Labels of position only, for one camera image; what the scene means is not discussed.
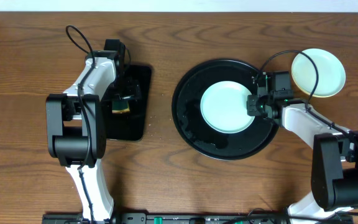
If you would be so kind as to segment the green yellow sponge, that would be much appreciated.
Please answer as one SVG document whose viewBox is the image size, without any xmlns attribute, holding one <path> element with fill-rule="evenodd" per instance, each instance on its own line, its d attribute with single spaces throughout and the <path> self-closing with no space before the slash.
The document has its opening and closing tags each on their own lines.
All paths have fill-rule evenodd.
<svg viewBox="0 0 358 224">
<path fill-rule="evenodd" d="M 129 113 L 129 103 L 127 100 L 114 100 L 111 103 L 111 112 L 112 114 L 123 114 Z"/>
</svg>

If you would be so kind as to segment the yellow plate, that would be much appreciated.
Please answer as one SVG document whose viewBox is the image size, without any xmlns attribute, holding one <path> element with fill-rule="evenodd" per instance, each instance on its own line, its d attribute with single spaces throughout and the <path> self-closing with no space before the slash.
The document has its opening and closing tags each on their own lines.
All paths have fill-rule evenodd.
<svg viewBox="0 0 358 224">
<path fill-rule="evenodd" d="M 326 80 L 317 76 L 316 72 L 293 72 L 292 77 L 296 86 L 307 95 L 313 91 L 316 85 L 313 96 L 321 98 L 329 96 L 329 87 Z"/>
</svg>

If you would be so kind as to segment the light green plate with stain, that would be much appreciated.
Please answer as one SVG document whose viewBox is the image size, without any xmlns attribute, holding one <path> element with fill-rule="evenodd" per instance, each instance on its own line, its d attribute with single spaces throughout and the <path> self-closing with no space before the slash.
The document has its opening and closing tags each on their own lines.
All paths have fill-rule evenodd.
<svg viewBox="0 0 358 224">
<path fill-rule="evenodd" d="M 346 82 L 346 71 L 341 61 L 332 53 L 323 49 L 306 49 L 304 54 L 309 56 L 316 65 L 318 76 L 324 78 L 329 87 L 329 96 L 339 93 Z M 303 54 L 298 54 L 291 65 L 291 75 L 293 72 L 311 72 L 314 66 L 311 61 Z"/>
</svg>

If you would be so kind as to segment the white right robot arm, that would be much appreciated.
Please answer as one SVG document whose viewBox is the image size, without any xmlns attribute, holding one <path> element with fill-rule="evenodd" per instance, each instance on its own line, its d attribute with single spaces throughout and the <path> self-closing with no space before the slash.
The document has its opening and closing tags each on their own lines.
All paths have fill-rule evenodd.
<svg viewBox="0 0 358 224">
<path fill-rule="evenodd" d="M 313 150 L 311 192 L 287 208 L 284 223 L 351 223 L 358 216 L 358 131 L 294 98 L 288 72 L 259 73 L 252 83 L 248 115 L 295 133 Z"/>
</svg>

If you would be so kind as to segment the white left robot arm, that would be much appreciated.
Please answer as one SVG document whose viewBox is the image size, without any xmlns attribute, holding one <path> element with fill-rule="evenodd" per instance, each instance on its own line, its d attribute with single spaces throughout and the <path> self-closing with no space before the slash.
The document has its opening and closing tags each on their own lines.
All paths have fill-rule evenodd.
<svg viewBox="0 0 358 224">
<path fill-rule="evenodd" d="M 87 57 L 74 84 L 46 99 L 48 151 L 76 185 L 83 206 L 78 223 L 114 221 L 102 158 L 108 140 L 142 139 L 151 76 L 150 66 Z"/>
</svg>

